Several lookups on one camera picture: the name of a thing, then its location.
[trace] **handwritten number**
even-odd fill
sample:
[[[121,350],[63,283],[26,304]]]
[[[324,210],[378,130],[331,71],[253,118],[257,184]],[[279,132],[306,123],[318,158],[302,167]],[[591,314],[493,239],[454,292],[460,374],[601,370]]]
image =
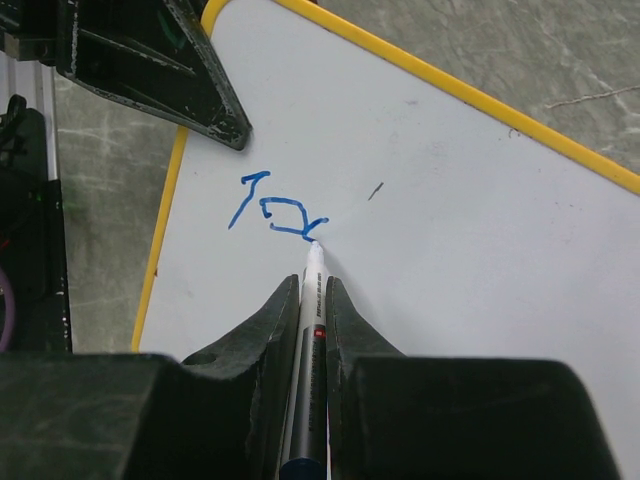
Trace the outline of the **handwritten number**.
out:
[[[246,177],[242,177],[240,179],[240,182],[243,185],[246,185],[247,182],[251,182],[251,186],[249,187],[249,195],[247,195],[247,198],[245,198],[242,201],[242,203],[240,204],[240,208],[238,208],[238,211],[235,213],[235,215],[231,219],[231,222],[229,223],[229,227],[228,227],[229,230],[231,230],[231,228],[236,224],[236,222],[238,221],[238,218],[240,217],[240,215],[242,215],[242,212],[244,212],[244,209],[247,207],[247,205],[249,204],[253,196],[256,194],[256,185],[258,184],[258,182],[262,180],[264,177],[268,177],[269,175],[271,175],[271,172],[269,172],[268,170],[263,170],[262,172],[247,175]]]
[[[238,211],[233,215],[233,218],[231,218],[231,222],[229,223],[229,227],[228,227],[229,230],[233,228],[233,226],[238,221],[238,218],[240,218],[240,215],[242,215],[242,212],[244,212],[244,209],[247,207],[249,202],[251,202],[251,200],[253,199],[256,193],[256,185],[258,184],[258,182],[262,180],[264,177],[268,177],[269,175],[271,175],[271,172],[269,172],[268,170],[263,170],[262,172],[253,173],[251,175],[247,175],[240,179],[240,182],[243,185],[246,185],[248,182],[251,182],[251,185],[249,186],[249,194],[242,201],[242,203],[240,204],[240,207],[238,208]],[[279,203],[279,204],[285,204],[285,205],[292,205],[296,207],[300,211],[300,215],[302,215],[302,229],[297,229],[292,227],[282,227],[279,225],[275,225],[273,222],[269,226],[271,230],[274,230],[276,232],[284,232],[284,233],[292,233],[294,235],[300,235],[307,242],[314,241],[314,239],[309,236],[309,233],[311,233],[311,230],[316,228],[318,225],[322,223],[327,223],[329,221],[329,219],[326,217],[320,217],[320,218],[316,218],[313,222],[309,222],[307,209],[304,208],[304,205],[302,205],[301,202],[297,200],[292,200],[290,198],[263,197],[258,201],[258,203],[262,208],[262,215],[264,216],[264,218],[271,218],[271,216],[273,215],[267,208],[267,205],[269,203]]]
[[[329,221],[328,218],[321,217],[309,223],[309,216],[307,215],[307,209],[304,208],[304,205],[302,205],[302,203],[300,203],[299,201],[292,200],[290,198],[264,197],[264,198],[261,198],[258,201],[258,203],[260,204],[260,207],[262,207],[262,215],[264,216],[264,218],[271,218],[271,216],[273,215],[267,209],[267,204],[269,203],[280,203],[285,205],[293,205],[294,207],[297,207],[298,210],[300,210],[300,214],[302,215],[301,230],[291,228],[291,227],[280,227],[278,225],[275,225],[273,222],[269,225],[269,227],[271,228],[271,230],[275,230],[276,232],[293,233],[294,235],[300,235],[307,242],[313,242],[314,240],[313,238],[309,237],[309,233],[311,232],[311,230],[313,230],[315,227],[317,227],[321,223],[327,223]]]

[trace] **gray floor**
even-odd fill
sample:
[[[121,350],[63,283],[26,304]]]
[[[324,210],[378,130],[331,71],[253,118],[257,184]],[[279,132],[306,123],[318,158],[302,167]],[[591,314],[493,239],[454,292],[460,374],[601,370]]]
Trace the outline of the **gray floor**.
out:
[[[324,0],[640,173],[637,0]],[[127,351],[175,126],[56,84],[78,352]]]

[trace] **small black line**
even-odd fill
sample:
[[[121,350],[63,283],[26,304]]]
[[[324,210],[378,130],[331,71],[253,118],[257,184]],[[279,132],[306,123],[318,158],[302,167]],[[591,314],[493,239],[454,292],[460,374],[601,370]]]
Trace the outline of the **small black line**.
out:
[[[384,185],[384,182],[380,182],[380,185],[378,185],[376,187],[376,189],[371,193],[371,196],[369,197],[369,200],[367,200],[367,202],[371,201],[371,199],[373,198],[373,196],[378,193],[378,190],[380,190],[382,188],[382,185]]]

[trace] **white marker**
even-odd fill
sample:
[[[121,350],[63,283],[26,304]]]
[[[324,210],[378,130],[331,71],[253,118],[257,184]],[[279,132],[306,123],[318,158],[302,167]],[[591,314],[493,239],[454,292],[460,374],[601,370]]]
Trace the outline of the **white marker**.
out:
[[[320,480],[327,475],[327,277],[324,252],[313,242],[300,295],[280,480]]]

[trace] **yellow edge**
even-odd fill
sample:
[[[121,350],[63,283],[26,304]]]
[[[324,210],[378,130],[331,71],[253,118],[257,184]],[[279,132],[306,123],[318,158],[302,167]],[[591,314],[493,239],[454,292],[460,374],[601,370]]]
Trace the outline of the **yellow edge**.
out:
[[[213,25],[218,18],[218,14],[222,11],[224,6],[229,3],[229,1],[230,0],[209,0],[209,3],[207,3],[202,14],[201,23],[208,35],[211,35],[211,32],[213,32]],[[400,48],[381,40],[366,30],[356,27],[346,20],[324,10],[321,7],[318,7],[317,5],[314,5],[309,0],[275,1],[283,7],[332,31],[336,35],[340,35],[344,39],[369,50],[388,62],[412,73],[416,77],[425,80],[447,93],[450,93],[454,97],[472,105],[478,110],[491,115],[506,125],[509,125],[510,127],[515,128],[525,135],[537,140],[543,145],[562,153],[590,170],[599,173],[614,183],[617,183],[621,187],[624,187],[635,194],[640,194],[640,175],[636,175],[630,170],[621,167],[614,161],[589,150],[579,143],[559,134],[555,130],[545,127],[523,113],[499,102],[495,98],[476,90],[457,78],[452,77],[451,75],[438,70],[413,55],[408,54]],[[133,339],[131,341],[131,348],[134,352],[137,352],[140,347],[140,338],[142,337],[144,320],[147,315],[147,308],[149,307],[153,280],[155,278],[156,268],[160,258],[162,241],[167,229],[169,210],[171,209],[173,194],[178,181],[178,172],[180,171],[182,154],[184,153],[184,148],[187,143],[188,133],[189,132],[186,128],[178,128],[176,141],[173,146],[173,151],[171,152],[169,170],[167,172],[167,179],[162,193],[162,201],[160,202],[160,210],[158,212],[158,221],[153,235],[153,242],[151,244],[149,264],[145,274],[140,306],[138,308],[136,324],[133,331]]]

